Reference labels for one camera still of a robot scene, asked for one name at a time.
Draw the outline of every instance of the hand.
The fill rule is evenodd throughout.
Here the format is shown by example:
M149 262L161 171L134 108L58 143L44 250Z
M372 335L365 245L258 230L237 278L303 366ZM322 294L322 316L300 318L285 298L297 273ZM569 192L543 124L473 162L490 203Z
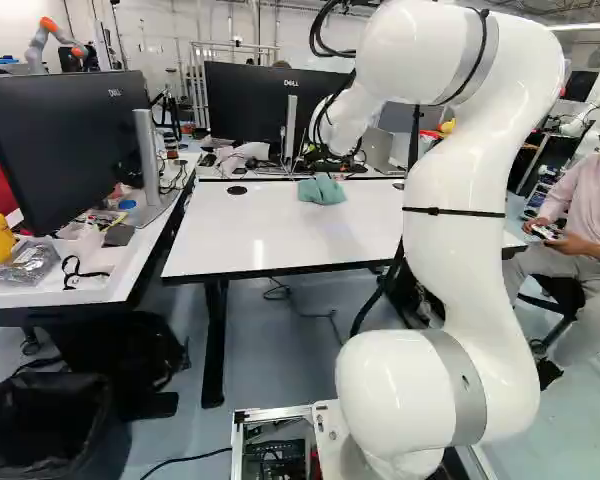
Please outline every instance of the hand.
M550 223L551 221L545 217L532 218L531 220L527 220L526 222L524 222L524 224L522 225L522 231L531 235L531 227L533 227L534 225L546 227Z
M588 255L600 260L600 245L590 242L573 232L564 231L558 240L545 240L547 247L553 248L564 255Z

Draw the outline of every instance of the gray floor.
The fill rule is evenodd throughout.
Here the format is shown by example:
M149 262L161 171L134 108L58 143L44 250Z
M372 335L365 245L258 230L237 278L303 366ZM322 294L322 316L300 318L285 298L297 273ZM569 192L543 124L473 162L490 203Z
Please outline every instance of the gray floor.
M509 209L515 208L510 202ZM305 313L337 309L336 324L342 338L376 286L375 277L366 270L281 280L293 286L296 302ZM263 300L262 293L269 287L266 279L232 282L226 402L220 408L202 410L199 403L207 318L203 290L196 285L164 288L154 279L143 308L166 315L179 338L190 338L193 366L176 375L169 386L181 396L175 417L133 425L133 447L124 480L137 480L166 458L229 446L231 411L235 408L297 405L335 396L333 366L339 345L328 320L299 318L286 302ZM523 288L539 294L533 282ZM530 337L545 334L555 322L554 317L528 305L520 305L516 311ZM384 299L365 324L367 329L400 327ZM20 341L18 329L0 328L0 381L24 362L19 354ZM543 393L539 415L528 432L487 445L485 450L501 480L600 478L600 361L567 371ZM228 477L229 468L229 454L221 454L169 466L152 479L223 479Z

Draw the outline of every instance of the pink shirt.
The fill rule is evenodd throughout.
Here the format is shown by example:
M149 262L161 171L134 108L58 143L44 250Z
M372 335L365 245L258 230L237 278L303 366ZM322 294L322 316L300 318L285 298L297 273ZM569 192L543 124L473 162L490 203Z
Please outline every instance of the pink shirt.
M538 216L553 222L567 209L565 230L600 244L600 155L597 153L567 170L549 191Z

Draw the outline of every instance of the backpack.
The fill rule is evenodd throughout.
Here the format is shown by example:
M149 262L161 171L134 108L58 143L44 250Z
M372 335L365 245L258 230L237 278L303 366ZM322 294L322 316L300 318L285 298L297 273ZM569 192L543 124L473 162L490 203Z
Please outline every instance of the backpack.
M111 380L119 405L160 391L188 366L186 349L154 313L122 312L43 328L71 371Z

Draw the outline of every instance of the desk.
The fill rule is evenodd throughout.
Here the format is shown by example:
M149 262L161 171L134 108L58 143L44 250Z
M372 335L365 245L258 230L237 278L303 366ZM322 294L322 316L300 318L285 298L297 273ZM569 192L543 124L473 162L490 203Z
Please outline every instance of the desk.
M190 178L187 188L190 189L192 184ZM153 260L157 260L161 250L161 240L168 238L168 232L177 230L183 204L184 196L180 193L162 215L145 228L137 229L127 246L101 248L92 257L82 259L85 272L110 271L111 276L102 288L63 291L64 274L60 264L35 287L0 285L0 326L42 325L57 321L58 316L67 311L84 317L93 315L94 310L101 310L99 307L124 306L139 298L135 295L136 290L148 280L155 266Z
M203 282L209 312L202 407L222 404L229 282L235 279L388 265L402 234L402 192L394 180L347 180L347 201L300 202L291 181L204 182L162 271L167 284ZM227 188L242 185L244 195ZM505 249L524 242L504 232Z
M189 161L190 163L193 163L196 165L195 169L196 169L196 176L201 179L201 180L225 180L225 181L238 181L238 180L275 180L275 179L280 179L280 178L287 178L286 174L283 173L265 173L265 172L258 172L257 170L249 170L247 171L247 173L244 174L229 174L229 175L225 175L223 174L218 168L216 168L216 166L218 165L218 163L216 162L216 164L213 167L201 167L199 165L197 165L197 161L198 161L198 156L203 157L204 155L206 155L206 152L203 152L202 154L200 153L193 153L193 152L187 152L187 151L180 151L179 152L180 158ZM295 173L294 177L295 178L306 178L311 176L308 173ZM382 172L379 172L378 170L374 169L373 167L367 165L367 171L364 173L356 173L354 178L377 178L377 179L386 179L386 178L392 178L392 179L400 179L404 177L404 172L403 173L395 173L395 174L391 174L391 175L385 175Z

